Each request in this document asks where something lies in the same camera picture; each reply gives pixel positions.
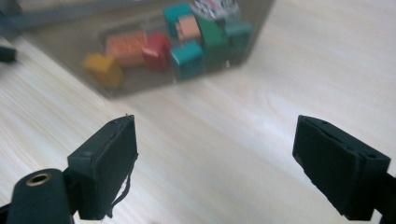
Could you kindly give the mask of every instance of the wooden table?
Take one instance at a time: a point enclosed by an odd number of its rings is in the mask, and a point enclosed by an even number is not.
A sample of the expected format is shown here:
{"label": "wooden table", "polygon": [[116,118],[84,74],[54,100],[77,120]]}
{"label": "wooden table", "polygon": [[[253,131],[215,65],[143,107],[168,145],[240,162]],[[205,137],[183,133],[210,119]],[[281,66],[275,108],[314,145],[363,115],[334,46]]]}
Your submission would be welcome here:
{"label": "wooden table", "polygon": [[21,39],[0,65],[0,204],[133,114],[132,189],[103,223],[349,223],[291,156],[297,117],[396,158],[395,40],[395,1],[278,0],[243,66],[108,100]]}

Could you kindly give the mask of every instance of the black foam pad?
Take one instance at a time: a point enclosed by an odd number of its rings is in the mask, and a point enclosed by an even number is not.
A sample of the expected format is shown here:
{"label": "black foam pad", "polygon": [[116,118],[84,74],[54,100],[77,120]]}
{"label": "black foam pad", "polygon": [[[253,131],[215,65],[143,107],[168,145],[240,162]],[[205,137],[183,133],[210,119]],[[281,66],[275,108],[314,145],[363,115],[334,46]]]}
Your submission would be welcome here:
{"label": "black foam pad", "polygon": [[341,215],[371,219],[389,157],[327,121],[305,116],[298,118],[292,154]]}
{"label": "black foam pad", "polygon": [[68,179],[80,184],[77,210],[82,219],[100,220],[111,214],[112,203],[136,159],[133,116],[110,121],[67,158]]}

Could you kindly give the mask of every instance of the red block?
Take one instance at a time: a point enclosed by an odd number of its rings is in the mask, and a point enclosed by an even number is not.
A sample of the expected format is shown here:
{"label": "red block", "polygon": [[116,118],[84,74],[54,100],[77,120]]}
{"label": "red block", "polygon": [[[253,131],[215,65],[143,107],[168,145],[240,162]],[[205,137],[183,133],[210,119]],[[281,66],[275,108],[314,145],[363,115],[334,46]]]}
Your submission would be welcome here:
{"label": "red block", "polygon": [[164,71],[169,66],[170,42],[162,33],[152,33],[142,48],[146,66],[154,71]]}

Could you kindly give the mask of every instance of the black object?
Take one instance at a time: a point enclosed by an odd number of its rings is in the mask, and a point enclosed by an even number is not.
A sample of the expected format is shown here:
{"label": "black object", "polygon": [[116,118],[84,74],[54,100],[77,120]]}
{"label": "black object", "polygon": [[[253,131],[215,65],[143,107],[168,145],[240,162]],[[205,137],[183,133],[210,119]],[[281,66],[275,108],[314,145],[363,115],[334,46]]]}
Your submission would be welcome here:
{"label": "black object", "polygon": [[376,208],[382,223],[396,221],[395,178],[390,158],[329,122],[298,118],[293,157],[312,183],[349,220],[370,220]]}
{"label": "black object", "polygon": [[7,223],[70,224],[62,172],[47,169],[21,179],[14,188]]}
{"label": "black object", "polygon": [[21,179],[11,204],[0,208],[0,223],[71,223],[76,211],[81,219],[112,217],[128,193],[137,155],[134,117],[114,119],[68,157],[63,173],[47,169]]}
{"label": "black object", "polygon": [[0,62],[2,63],[15,62],[16,55],[17,55],[17,51],[15,49],[0,47]]}

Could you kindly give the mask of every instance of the metal ring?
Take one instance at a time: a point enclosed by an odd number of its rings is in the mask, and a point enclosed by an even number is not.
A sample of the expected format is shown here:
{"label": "metal ring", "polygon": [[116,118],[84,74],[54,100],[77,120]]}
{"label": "metal ring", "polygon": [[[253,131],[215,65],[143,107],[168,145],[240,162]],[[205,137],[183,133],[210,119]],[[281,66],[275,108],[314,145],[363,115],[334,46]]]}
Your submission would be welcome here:
{"label": "metal ring", "polygon": [[52,178],[52,175],[49,173],[34,175],[26,181],[26,185],[29,187],[42,185],[42,184],[46,183],[47,181],[49,181],[51,178]]}

